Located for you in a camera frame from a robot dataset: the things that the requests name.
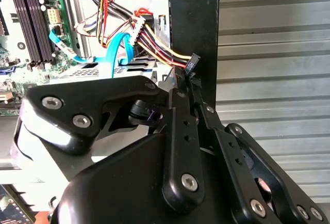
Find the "wire bundle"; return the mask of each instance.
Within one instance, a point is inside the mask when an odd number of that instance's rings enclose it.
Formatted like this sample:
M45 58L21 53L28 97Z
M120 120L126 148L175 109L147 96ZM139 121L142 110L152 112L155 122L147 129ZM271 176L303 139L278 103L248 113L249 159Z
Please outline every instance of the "wire bundle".
M85 33L81 33L81 34L91 36L90 32L96 30L96 37L98 38L99 43L105 48L109 47L109 44L111 43L113 37L116 34L124 33L129 28L134 30L135 24L140 16L153 15L152 12L150 12L148 9L143 7L134 11L133 14L126 8L116 4L114 0L93 0L93 1L98 6L98 11L95 14L97 15L96 16L97 20L96 22L88 23L88 21L91 18L94 18L95 15L84 20L81 24L84 25L83 31ZM122 19L124 22L119 27L117 27L109 36L107 36L107 39L104 42L105 28L107 24L106 22L108 15ZM191 58L190 56L180 55L174 52L169 47L167 47L165 44L163 44L157 38L154 31L147 24L144 24L144 26L140 30L140 34L137 38L137 44L140 45L149 54L154 56L157 60L159 60L160 62L162 62L163 64L169 67L177 66L177 67L185 68L187 61Z

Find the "corrugated metal wall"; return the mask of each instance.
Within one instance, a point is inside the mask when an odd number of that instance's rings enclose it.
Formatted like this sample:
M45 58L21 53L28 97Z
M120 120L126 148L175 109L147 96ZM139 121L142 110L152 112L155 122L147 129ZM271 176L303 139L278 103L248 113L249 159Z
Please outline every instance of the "corrugated metal wall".
M220 118L330 202L330 0L220 2Z

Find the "black vertical post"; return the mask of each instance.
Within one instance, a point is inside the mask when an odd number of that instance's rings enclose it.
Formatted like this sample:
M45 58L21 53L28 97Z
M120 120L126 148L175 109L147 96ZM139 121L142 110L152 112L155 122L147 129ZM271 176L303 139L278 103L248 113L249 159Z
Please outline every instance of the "black vertical post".
M202 96L215 106L217 86L219 0L170 0L171 43L182 54L201 57L196 76Z

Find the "hex bolt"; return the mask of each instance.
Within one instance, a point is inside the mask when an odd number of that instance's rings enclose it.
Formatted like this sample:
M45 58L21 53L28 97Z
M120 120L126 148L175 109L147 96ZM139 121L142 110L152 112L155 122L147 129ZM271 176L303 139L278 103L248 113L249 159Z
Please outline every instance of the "hex bolt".
M262 218L266 216L266 210L258 200L252 199L250 201L250 204L254 213L256 213L258 216Z
M196 179L188 173L182 175L181 182L184 188L186 188L189 191L196 191L198 188L198 183Z
M240 127L236 126L236 127L235 127L235 130L236 130L238 133L243 134L243 130L242 130Z
M85 115L74 116L72 122L75 126L80 127L82 129L86 129L92 124L91 119L89 119Z
M178 96L181 97L181 98L186 97L186 95L181 91L177 91L176 94L178 94Z
M308 216L308 214L307 214L307 212L304 210L304 208L303 207L301 207L301 206L297 206L297 209L298 209L298 211L299 211L299 213L305 218L305 219L309 219L309 216Z
M62 101L55 97L45 97L41 103L47 109L60 109L63 106Z
M145 83L145 86L147 86L147 88L150 88L150 89L155 89L156 88L155 84L153 84L151 82Z
M215 110L211 106L207 106L206 109L211 113L215 112Z
M311 207L310 208L311 210L311 213L320 221L323 221L323 217L322 215L320 214L320 212L318 212L315 208Z

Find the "memory slot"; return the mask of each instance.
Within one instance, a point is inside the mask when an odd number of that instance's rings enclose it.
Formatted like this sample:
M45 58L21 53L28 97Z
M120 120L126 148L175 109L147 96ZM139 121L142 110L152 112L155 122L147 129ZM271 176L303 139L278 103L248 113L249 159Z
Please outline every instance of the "memory slot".
M48 29L45 17L40 9L38 0L27 0L33 26L36 30L37 42L41 51L41 63L53 61L51 42L48 38Z
M41 61L41 58L37 46L36 36L34 34L32 22L28 15L26 4L24 0L13 0L13 1L15 4L18 17L20 19L20 23L22 25L22 31L26 41L26 46L29 51L30 58L32 60L31 65L35 66Z

